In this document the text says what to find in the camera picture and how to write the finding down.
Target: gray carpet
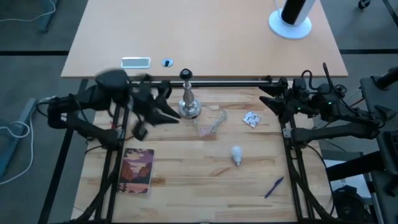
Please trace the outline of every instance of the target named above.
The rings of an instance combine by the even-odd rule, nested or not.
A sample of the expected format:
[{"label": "gray carpet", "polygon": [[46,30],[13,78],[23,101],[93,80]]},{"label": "gray carpet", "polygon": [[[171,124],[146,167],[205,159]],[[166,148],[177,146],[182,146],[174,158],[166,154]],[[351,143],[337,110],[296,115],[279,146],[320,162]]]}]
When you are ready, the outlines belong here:
[{"label": "gray carpet", "polygon": [[[390,0],[398,11],[398,1]],[[391,19],[382,0],[374,0],[360,11],[357,0],[322,0],[326,15],[340,49],[398,49],[398,28]],[[0,50],[69,50],[86,0],[60,0],[47,34],[38,32],[39,21],[0,22]],[[30,18],[43,13],[40,1],[0,0],[0,19]],[[66,57],[0,57],[0,118],[14,121],[25,102],[31,98],[76,93],[79,81],[60,78]],[[398,55],[344,55],[348,78],[335,79],[349,89],[348,95],[359,87],[359,79],[382,74],[398,64]],[[314,81],[315,85],[322,79]],[[352,103],[360,94],[347,99]],[[93,119],[93,112],[88,113]],[[64,131],[50,129],[45,118],[34,116],[35,156],[32,168],[22,177],[0,185],[1,223],[37,223],[57,161]],[[19,144],[12,157],[5,180],[18,174],[29,163],[30,138]],[[369,153],[377,149],[375,141],[355,138],[331,140],[347,151]],[[321,141],[322,149],[339,150]],[[53,206],[50,222],[63,222],[70,218],[84,160],[84,139],[75,135],[60,188]]]}]

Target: wooden table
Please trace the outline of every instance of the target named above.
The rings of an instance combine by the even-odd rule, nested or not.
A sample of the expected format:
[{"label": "wooden table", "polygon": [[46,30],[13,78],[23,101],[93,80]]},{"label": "wooden table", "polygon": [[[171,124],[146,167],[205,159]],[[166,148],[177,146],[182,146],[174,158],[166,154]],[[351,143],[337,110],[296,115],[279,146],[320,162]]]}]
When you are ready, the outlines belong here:
[{"label": "wooden table", "polygon": [[[285,40],[268,26],[274,0],[89,0],[62,77],[93,78],[121,66],[123,57],[150,57],[149,69],[127,70],[178,77],[183,68],[194,77],[345,77],[347,71],[320,1],[309,18],[310,35]],[[164,58],[174,65],[162,66]]]},{"label": "wooden table", "polygon": [[[177,110],[183,90],[174,89],[169,104]],[[125,147],[154,149],[151,187],[148,194],[117,193],[114,222],[289,222],[295,217],[280,125],[263,105],[258,88],[196,88],[203,104],[199,125],[211,125],[225,110],[227,120],[214,135],[198,136],[193,121],[149,128],[143,142],[127,141]],[[261,117],[256,128],[244,124],[248,111]],[[135,117],[130,115],[129,125]],[[109,128],[107,112],[98,112],[94,123]],[[297,115],[298,127],[312,127],[312,120]],[[243,148],[243,161],[236,167],[230,158],[232,146]],[[318,151],[316,141],[312,146]],[[81,214],[100,188],[106,151],[86,155],[72,218]],[[331,192],[320,158],[303,150],[310,190],[327,211]],[[272,195],[264,195],[274,182],[285,179]],[[303,213],[306,214],[301,194]],[[107,202],[104,203],[106,214]]]}]

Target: blue pen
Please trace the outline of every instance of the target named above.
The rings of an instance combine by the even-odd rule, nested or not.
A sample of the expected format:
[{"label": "blue pen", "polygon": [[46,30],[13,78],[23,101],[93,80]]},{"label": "blue pen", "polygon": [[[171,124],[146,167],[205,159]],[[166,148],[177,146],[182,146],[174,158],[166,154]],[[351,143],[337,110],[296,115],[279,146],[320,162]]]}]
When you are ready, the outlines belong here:
[{"label": "blue pen", "polygon": [[269,197],[272,194],[272,192],[275,190],[275,188],[278,187],[278,185],[282,182],[283,179],[284,177],[281,177],[279,180],[277,180],[274,183],[274,186],[268,191],[268,193],[266,193],[266,196],[264,198]]}]

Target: white cylindrical base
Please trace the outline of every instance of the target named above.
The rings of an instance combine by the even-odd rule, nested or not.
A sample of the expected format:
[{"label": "white cylindrical base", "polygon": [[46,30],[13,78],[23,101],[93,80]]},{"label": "white cylindrical base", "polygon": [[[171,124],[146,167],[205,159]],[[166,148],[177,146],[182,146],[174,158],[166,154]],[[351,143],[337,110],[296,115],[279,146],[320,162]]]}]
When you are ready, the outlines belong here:
[{"label": "white cylindrical base", "polygon": [[282,9],[274,11],[268,19],[269,28],[278,36],[289,40],[299,40],[311,32],[312,24],[310,19],[305,18],[304,22],[297,26],[292,26],[280,18]]}]

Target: cable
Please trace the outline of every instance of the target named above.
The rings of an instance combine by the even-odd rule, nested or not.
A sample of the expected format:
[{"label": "cable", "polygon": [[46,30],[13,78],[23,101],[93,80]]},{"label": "cable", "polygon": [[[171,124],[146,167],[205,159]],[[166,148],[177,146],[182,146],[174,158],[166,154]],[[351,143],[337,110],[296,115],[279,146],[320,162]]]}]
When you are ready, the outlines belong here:
[{"label": "cable", "polygon": [[379,127],[379,129],[383,128],[386,125],[385,121],[382,120],[382,122],[383,122],[383,124]]},{"label": "cable", "polygon": [[0,185],[6,184],[6,183],[8,183],[8,182],[10,182],[10,181],[12,181],[12,180],[14,180],[14,179],[16,179],[16,178],[22,176],[22,175],[25,174],[25,173],[30,169],[30,167],[32,166],[32,163],[33,163],[33,138],[34,138],[34,135],[33,135],[33,125],[32,125],[32,115],[33,115],[33,113],[34,113],[34,111],[32,111],[32,113],[30,114],[30,118],[29,118],[30,133],[32,133],[32,134],[30,135],[30,162],[29,162],[29,165],[28,165],[27,168],[26,168],[24,171],[22,171],[20,174],[14,176],[14,177],[11,177],[10,179],[8,179],[8,180],[6,180],[6,181],[0,182]]},{"label": "cable", "polygon": [[26,127],[26,130],[27,130],[26,133],[25,133],[24,135],[18,136],[18,135],[16,135],[16,134],[14,134],[7,126],[0,127],[0,129],[6,129],[6,130],[10,133],[10,135],[11,135],[12,137],[14,137],[14,138],[24,138],[24,137],[26,137],[26,136],[30,133],[30,127],[29,127],[27,124],[23,123],[23,122],[14,121],[14,122],[12,122],[11,124],[21,124],[21,125],[25,126],[25,127]]},{"label": "cable", "polygon": [[55,13],[55,11],[57,10],[57,8],[55,7],[54,2],[52,2],[51,0],[49,0],[49,1],[51,2],[52,6],[53,6],[53,10],[52,10],[51,12],[46,12],[46,13],[44,13],[44,14],[41,14],[41,15],[39,15],[39,16],[36,16],[36,17],[33,18],[33,19],[0,19],[0,22],[7,22],[7,21],[32,22],[32,21],[35,21],[36,19],[38,19],[38,18],[40,18],[40,17],[42,17],[42,16],[46,16],[46,15],[53,14],[53,13]]},{"label": "cable", "polygon": [[210,127],[210,133],[216,133],[220,124],[226,119],[226,111],[221,110],[223,113],[214,121],[213,125]]},{"label": "cable", "polygon": [[343,99],[341,99],[340,101],[348,108],[348,110],[350,110],[350,111],[353,112],[354,114],[357,114],[357,113],[358,113],[358,112],[356,112],[355,110],[353,110],[351,107],[349,107],[348,104],[347,104]]},{"label": "cable", "polygon": [[282,19],[282,15],[279,12],[280,7],[279,7],[279,4],[278,4],[278,0],[275,0],[275,5],[276,5],[276,10],[278,10],[279,18]]},{"label": "cable", "polygon": [[[37,106],[38,106],[39,104],[45,104],[44,101],[51,100],[52,98],[55,98],[55,96],[45,97],[45,98],[42,98],[41,100],[39,100],[39,102],[38,102],[38,103],[36,104],[36,106],[35,106],[35,110],[37,109]],[[14,179],[16,179],[16,178],[22,176],[23,174],[25,174],[25,173],[30,169],[30,167],[31,167],[32,164],[33,164],[33,157],[34,157],[34,152],[33,152],[34,134],[33,134],[32,115],[34,114],[35,110],[33,110],[32,113],[30,114],[30,118],[29,118],[29,126],[30,126],[30,127],[29,127],[29,126],[27,127],[27,128],[29,128],[28,130],[29,130],[30,133],[31,133],[31,135],[30,135],[30,162],[29,162],[29,165],[28,165],[28,166],[26,167],[26,169],[25,169],[24,171],[22,171],[20,174],[17,174],[16,176],[11,177],[10,179],[8,179],[8,180],[6,180],[6,181],[0,182],[0,185],[6,184],[6,183],[8,183],[8,182],[10,182],[10,181],[12,181],[12,180],[14,180]],[[13,122],[13,123],[19,123],[19,124],[23,124],[23,125],[26,125],[26,126],[27,126],[27,124],[22,123],[22,122],[20,122],[20,121],[16,121],[16,122]]]},{"label": "cable", "polygon": [[361,87],[359,87],[359,89],[353,93],[351,96],[347,97],[347,100],[350,99],[351,97],[353,97],[354,95],[356,95],[357,93],[359,93],[361,91]]},{"label": "cable", "polygon": [[47,105],[47,104],[48,104],[47,102],[44,102],[44,103],[37,103],[37,104],[36,104],[36,110],[37,110],[37,112],[39,112],[39,114],[45,116],[46,118],[48,118],[48,115],[45,114],[45,113],[39,108],[39,106],[40,106],[40,105]]},{"label": "cable", "polygon": [[329,144],[331,144],[332,146],[337,147],[338,149],[341,149],[341,150],[344,151],[344,152],[347,152],[345,149],[343,149],[342,147],[336,145],[336,144],[333,143],[333,142],[330,142],[330,141],[327,141],[327,140],[324,140],[324,139],[321,139],[321,140],[322,140],[322,141],[325,141],[325,142],[327,142],[327,143],[329,143]]},{"label": "cable", "polygon": [[364,98],[358,100],[357,102],[353,103],[353,104],[352,104],[351,106],[349,106],[349,107],[353,107],[353,106],[357,105],[358,103],[362,102],[363,100],[364,100]]},{"label": "cable", "polygon": [[301,77],[303,78],[304,75],[305,75],[307,72],[308,72],[308,74],[310,74],[310,79],[309,79],[309,81],[308,81],[308,84],[309,84],[309,86],[310,86],[310,89],[311,89],[311,90],[317,90],[316,88],[314,88],[314,87],[312,86],[312,72],[311,72],[310,70],[305,70],[304,72],[302,72],[302,73],[301,73]]},{"label": "cable", "polygon": [[111,118],[114,117],[110,109],[106,110],[106,112],[108,113],[108,115],[109,115]]},{"label": "cable", "polygon": [[[312,149],[314,152],[316,152],[316,154],[318,155],[318,157],[321,159],[321,161],[322,161],[322,163],[323,163],[323,165],[325,166],[325,169],[327,168],[327,166],[326,166],[326,164],[325,164],[325,161],[323,160],[323,157],[321,156],[321,154],[314,148],[314,147],[312,147],[312,146],[310,146],[309,144],[307,144],[307,147],[309,147],[310,149]],[[330,211],[330,215],[332,215],[333,214],[333,212],[335,211],[335,202],[333,201],[333,189],[331,188],[331,184],[330,184],[330,181],[328,180],[328,183],[329,183],[329,187],[330,187],[330,192],[332,193],[332,199],[331,199],[331,203],[332,203],[332,205],[331,205],[331,211]]]},{"label": "cable", "polygon": [[322,128],[326,128],[329,124],[331,124],[332,122],[327,123],[324,127]]},{"label": "cable", "polygon": [[81,115],[83,116],[83,118],[85,119],[85,121],[89,123],[89,121],[88,121],[88,119],[87,119],[87,117],[86,117],[86,114],[85,114],[85,112],[83,111],[83,109],[81,108],[81,105],[80,105],[79,101],[76,99],[75,95],[69,94],[69,96],[72,97],[72,98],[75,100],[77,106],[79,107],[79,110],[80,110]]},{"label": "cable", "polygon": [[329,69],[326,66],[325,62],[322,63],[322,67],[323,67],[323,71],[325,72],[326,79],[328,80],[328,84],[329,84],[329,91],[327,94],[331,93],[332,90],[334,90],[336,93],[338,93],[336,91],[335,87],[333,86],[333,82],[331,81],[330,74],[329,74]]},{"label": "cable", "polygon": [[97,148],[100,148],[100,147],[103,147],[103,145],[95,146],[95,147],[92,147],[91,149],[87,149],[85,154],[87,154],[87,152],[90,152],[91,150],[94,150],[94,149],[97,149]]}]

